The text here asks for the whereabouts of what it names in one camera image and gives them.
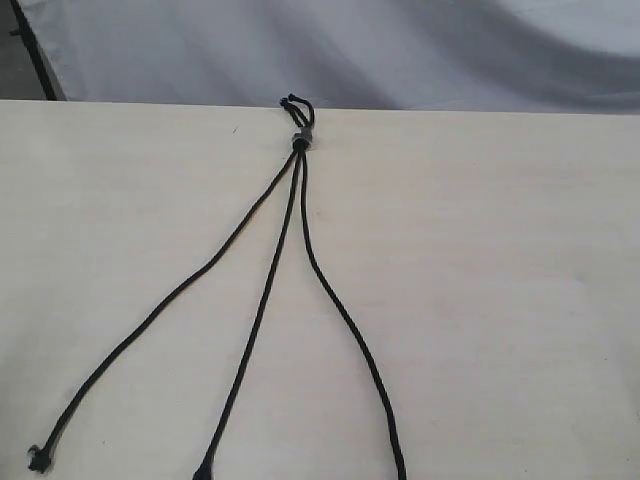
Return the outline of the grey backdrop cloth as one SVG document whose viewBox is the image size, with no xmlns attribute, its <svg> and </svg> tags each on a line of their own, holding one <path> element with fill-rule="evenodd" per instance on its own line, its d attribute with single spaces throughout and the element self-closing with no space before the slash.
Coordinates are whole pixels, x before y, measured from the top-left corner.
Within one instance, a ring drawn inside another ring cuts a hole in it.
<svg viewBox="0 0 640 480">
<path fill-rule="evenodd" d="M 68 100 L 637 112 L 635 1 L 24 1 Z"/>
</svg>

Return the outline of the black stand pole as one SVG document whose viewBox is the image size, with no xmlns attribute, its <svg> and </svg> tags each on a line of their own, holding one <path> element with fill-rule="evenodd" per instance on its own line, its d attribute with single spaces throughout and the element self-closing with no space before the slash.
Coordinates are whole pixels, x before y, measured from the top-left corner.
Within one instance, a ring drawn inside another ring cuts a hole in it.
<svg viewBox="0 0 640 480">
<path fill-rule="evenodd" d="M 39 43 L 36 36 L 17 0 L 9 1 L 14 16 L 16 17 L 17 27 L 11 30 L 9 35 L 12 37 L 19 37 L 23 46 L 25 47 L 31 64 L 34 67 L 37 79 L 44 93 L 45 98 L 48 101 L 57 101 L 52 79 L 49 75 L 45 59 L 41 53 Z"/>
</svg>

